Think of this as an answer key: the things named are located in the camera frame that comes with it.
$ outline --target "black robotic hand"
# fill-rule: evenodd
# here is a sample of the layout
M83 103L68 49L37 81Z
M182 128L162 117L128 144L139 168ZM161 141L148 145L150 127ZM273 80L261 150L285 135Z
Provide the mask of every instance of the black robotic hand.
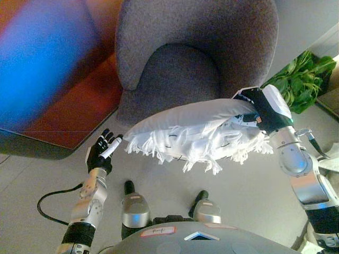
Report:
M112 171L111 156L108 156L105 159L101 157L100 154L109 147L114 139L113 132L110 132L109 129L105 129L95 144L88 149L86 156L88 172L93 168L104 168L108 175Z

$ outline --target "robot leg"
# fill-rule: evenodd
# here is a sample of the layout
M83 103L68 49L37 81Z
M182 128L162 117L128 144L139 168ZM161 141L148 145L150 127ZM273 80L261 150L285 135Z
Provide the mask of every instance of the robot leg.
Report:
M221 223L220 207L208 199L208 192L202 190L195 198L189 216L195 221L205 223Z
M132 181L125 182L122 208L121 238L151 225L150 210L143 196L135 192Z

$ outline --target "green plant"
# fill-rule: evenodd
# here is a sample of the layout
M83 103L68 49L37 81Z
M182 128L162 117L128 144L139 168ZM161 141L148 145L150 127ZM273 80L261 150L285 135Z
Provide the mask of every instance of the green plant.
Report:
M263 86L274 85L292 112L300 114L313 105L325 77L331 75L336 62L331 57L316 58L310 51L303 52Z

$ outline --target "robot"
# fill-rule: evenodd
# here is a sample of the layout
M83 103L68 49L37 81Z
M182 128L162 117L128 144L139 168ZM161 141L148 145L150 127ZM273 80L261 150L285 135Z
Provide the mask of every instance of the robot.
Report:
M291 186L315 230L322 253L339 253L339 199L318 169L318 160L302 145L306 135L326 159L311 130L295 131L291 112L279 91L272 85L264 89L244 88L233 99L253 104L257 113L243 121L256 125L270 136L280 156L280 168L290 176ZM57 254L89 254L95 230L103 215L107 197L105 178L112 170L111 155L122 141L105 130L88 153L89 178L83 183L80 199ZM190 218L169 215L150 219L144 197L135 192L131 181L125 183L122 213L122 241L100 253L297 253L250 232L223 225L220 208L202 191L189 212Z

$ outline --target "gray floor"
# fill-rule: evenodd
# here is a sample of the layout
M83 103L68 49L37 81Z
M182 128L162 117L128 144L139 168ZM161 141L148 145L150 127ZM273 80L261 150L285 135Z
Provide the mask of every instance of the gray floor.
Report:
M329 146L338 141L339 124L318 107L295 115L297 128L311 127L318 142ZM100 132L109 127L124 130L113 114L73 155L49 161L10 156L0 165L0 253L52 253L60 244L66 227L39 215L36 203L48 192L77 185L87 175L85 155ZM315 153L308 144L309 150ZM158 165L157 160L128 155L121 145L113 156L113 173L108 177L109 196L104 218L93 242L94 253L120 239L120 212L123 183L131 179L147 199L153 216L187 216L196 194L206 189L220 204L225 224L238 226L290 247L306 223L289 185L288 177L277 167L276 155L251 153L243 166L222 160L217 176L204 173L196 165L182 173L182 161ZM50 215L69 220L78 192L45 200L42 208Z

